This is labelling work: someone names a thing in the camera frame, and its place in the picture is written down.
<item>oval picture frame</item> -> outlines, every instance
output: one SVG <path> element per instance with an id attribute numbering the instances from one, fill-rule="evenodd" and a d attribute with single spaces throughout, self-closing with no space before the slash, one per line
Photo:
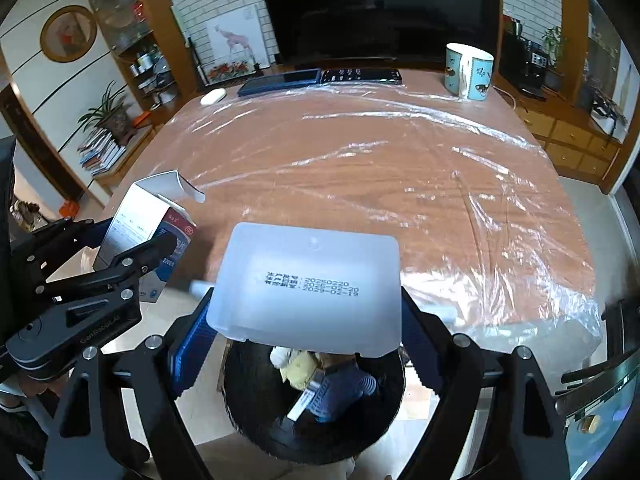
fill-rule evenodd
<path id="1" fill-rule="evenodd" d="M 42 26 L 40 47 L 50 60 L 70 63 L 91 49 L 97 32 L 94 15 L 89 9 L 79 5 L 62 7 Z"/>

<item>blue tablet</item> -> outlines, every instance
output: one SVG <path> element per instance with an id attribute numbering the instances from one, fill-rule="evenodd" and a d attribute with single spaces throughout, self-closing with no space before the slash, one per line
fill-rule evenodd
<path id="1" fill-rule="evenodd" d="M 314 68 L 312 70 L 296 70 L 295 72 L 285 72 L 283 74 L 253 77 L 240 87 L 238 95 L 244 97 L 272 90 L 287 90 L 289 88 L 318 84 L 321 76 L 322 71 L 319 68 Z"/>

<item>black tv screen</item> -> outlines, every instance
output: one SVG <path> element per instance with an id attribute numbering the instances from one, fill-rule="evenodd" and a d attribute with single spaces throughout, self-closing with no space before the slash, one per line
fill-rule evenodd
<path id="1" fill-rule="evenodd" d="M 281 62 L 444 62 L 447 43 L 495 55 L 500 0 L 266 0 Z"/>

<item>blue mug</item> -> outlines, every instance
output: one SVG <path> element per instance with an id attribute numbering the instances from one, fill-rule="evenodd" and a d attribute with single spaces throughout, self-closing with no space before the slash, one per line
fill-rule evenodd
<path id="1" fill-rule="evenodd" d="M 444 86 L 463 99 L 483 101 L 491 86 L 494 56 L 474 46 L 447 45 Z"/>

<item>cabinet door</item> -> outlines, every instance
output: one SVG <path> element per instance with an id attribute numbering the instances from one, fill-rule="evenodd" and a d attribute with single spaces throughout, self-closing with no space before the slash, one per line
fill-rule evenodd
<path id="1" fill-rule="evenodd" d="M 529 112 L 524 108 L 516 108 L 519 118 L 525 123 L 529 131 L 539 137 L 548 137 L 551 133 L 551 127 L 554 124 L 554 118 L 538 112 Z"/>
<path id="2" fill-rule="evenodd" d="M 576 148 L 586 148 L 591 137 L 592 135 L 589 132 L 581 130 L 572 124 L 565 123 L 564 121 L 558 121 L 556 123 L 554 132 L 551 135 L 553 140 L 566 142 Z"/>
<path id="3" fill-rule="evenodd" d="M 601 156 L 607 160 L 613 160 L 613 157 L 616 156 L 619 147 L 620 145 L 616 144 L 613 140 L 607 142 L 601 137 L 591 136 L 591 142 L 587 149 L 596 156 Z"/>
<path id="4" fill-rule="evenodd" d="M 570 168 L 571 170 L 578 168 L 578 164 L 580 164 L 580 159 L 582 158 L 582 153 L 551 142 L 546 145 L 546 154 L 554 166 L 562 166 L 563 168 Z"/>
<path id="5" fill-rule="evenodd" d="M 583 160 L 580 162 L 580 166 L 578 166 L 578 170 L 602 178 L 604 174 L 607 173 L 610 164 L 610 162 L 585 154 Z"/>

